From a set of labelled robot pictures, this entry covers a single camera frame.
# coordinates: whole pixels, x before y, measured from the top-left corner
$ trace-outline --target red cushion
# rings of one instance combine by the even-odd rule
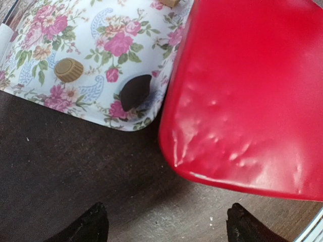
[[[323,9],[311,0],[196,1],[160,145],[181,176],[323,201]]]

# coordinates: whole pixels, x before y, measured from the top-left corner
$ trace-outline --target paisley pattern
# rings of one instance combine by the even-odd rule
[[[149,125],[165,96],[193,0],[176,8],[158,0],[20,0],[15,29],[0,63],[0,90],[123,131]],[[54,74],[70,57],[84,66],[72,83]],[[124,112],[120,90],[151,73],[151,92]]]

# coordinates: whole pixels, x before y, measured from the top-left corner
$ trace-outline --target red leather surface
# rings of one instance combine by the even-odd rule
[[[159,141],[181,176],[323,201],[323,10],[310,0],[196,1]]]

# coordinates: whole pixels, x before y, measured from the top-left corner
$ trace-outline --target brown floor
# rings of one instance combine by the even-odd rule
[[[235,202],[293,240],[321,208],[183,180],[157,129],[118,132],[0,92],[0,241],[42,241],[98,201],[111,242],[227,241]]]

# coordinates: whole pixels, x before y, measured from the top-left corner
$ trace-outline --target red stool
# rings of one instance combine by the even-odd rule
[[[323,9],[196,1],[159,140],[194,182],[323,201]]]

